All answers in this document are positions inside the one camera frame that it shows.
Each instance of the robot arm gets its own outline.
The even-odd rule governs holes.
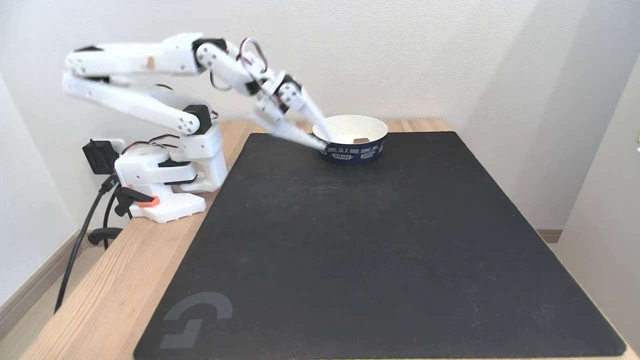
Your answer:
[[[259,56],[244,51],[247,43],[256,45]],[[289,110],[299,111],[326,132],[324,116],[307,91],[285,72],[276,76],[267,67],[260,47],[250,38],[245,39],[240,48],[224,39],[203,38],[201,33],[178,34],[159,44],[85,47],[70,53],[65,65],[66,92],[169,127],[185,136],[196,134],[203,125],[201,121],[209,119],[171,106],[166,98],[133,90],[124,76],[198,76],[209,70],[212,85],[213,77],[217,76],[240,94],[257,98],[254,118],[274,136],[319,150],[326,147],[323,141],[284,120]]]

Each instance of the logo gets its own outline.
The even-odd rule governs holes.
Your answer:
[[[164,316],[164,321],[178,320],[180,315],[189,309],[191,306],[208,304],[213,305],[218,311],[219,319],[230,319],[233,313],[233,307],[231,301],[220,293],[197,293],[189,296],[186,299],[181,300],[174,305]],[[202,325],[202,319],[189,319],[187,326],[184,328],[182,334],[167,334],[162,339],[160,348],[193,348],[193,344],[196,342],[198,333],[200,332],[200,326]]]

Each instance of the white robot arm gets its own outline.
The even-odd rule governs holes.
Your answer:
[[[248,44],[255,46],[257,55],[245,50]],[[325,142],[284,119],[289,110],[299,111],[326,133],[324,116],[306,89],[285,72],[276,75],[268,68],[262,50],[252,38],[236,47],[221,38],[183,33],[158,44],[106,44],[78,49],[65,61],[66,93],[180,134],[180,144],[175,149],[136,147],[116,161],[123,186],[159,200],[157,206],[133,205],[134,216],[165,222],[204,210],[202,198],[178,192],[215,191],[227,169],[220,151],[220,130],[213,122],[217,113],[206,102],[173,92],[141,92],[133,88],[127,76],[199,76],[207,70],[214,88],[233,88],[255,97],[253,117],[274,136],[319,150],[326,147]],[[216,86],[214,78],[221,78],[228,87]],[[164,209],[163,204],[168,203],[170,209]]]

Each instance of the mouse pad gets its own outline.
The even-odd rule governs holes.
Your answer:
[[[251,135],[135,358],[625,351],[456,133],[392,133],[380,155]]]

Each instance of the cable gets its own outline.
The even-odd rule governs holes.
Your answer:
[[[102,219],[102,227],[109,227],[109,215],[111,214],[111,207],[113,206],[113,202],[116,199],[116,192],[121,187],[122,187],[121,184],[117,184],[115,190],[113,190],[113,193],[111,194],[111,197],[109,198],[109,202],[107,203],[107,208],[106,208],[106,210],[104,210],[104,218]],[[104,243],[103,244],[104,244],[104,250],[107,250],[109,248],[109,239],[104,239]]]
[[[179,139],[180,137],[177,136],[177,135],[173,135],[173,134],[164,134],[164,135],[156,136],[155,138],[151,138],[151,139],[147,140],[147,143],[152,143],[154,141],[158,141],[158,140],[163,139],[163,138]]]
[[[89,227],[89,223],[91,222],[91,218],[93,217],[93,213],[95,212],[95,208],[98,207],[100,200],[104,196],[104,194],[108,193],[116,184],[118,183],[118,176],[115,174],[109,176],[98,190],[98,196],[95,197],[93,204],[91,205],[91,209],[89,209],[89,213],[86,215],[84,219],[84,223],[82,224],[82,228],[78,233],[78,237],[76,238],[76,242],[74,243],[74,248],[71,250],[71,256],[69,256],[69,262],[67,263],[67,268],[65,269],[65,274],[62,277],[62,283],[60,284],[60,291],[58,292],[58,298],[56,299],[56,307],[53,310],[55,314],[60,306],[62,305],[62,300],[65,298],[65,290],[67,289],[67,283],[69,282],[69,275],[71,274],[71,269],[74,267],[74,262],[76,261],[76,254],[78,252],[78,248],[80,247],[80,243],[84,238],[84,234],[86,233],[87,228]]]

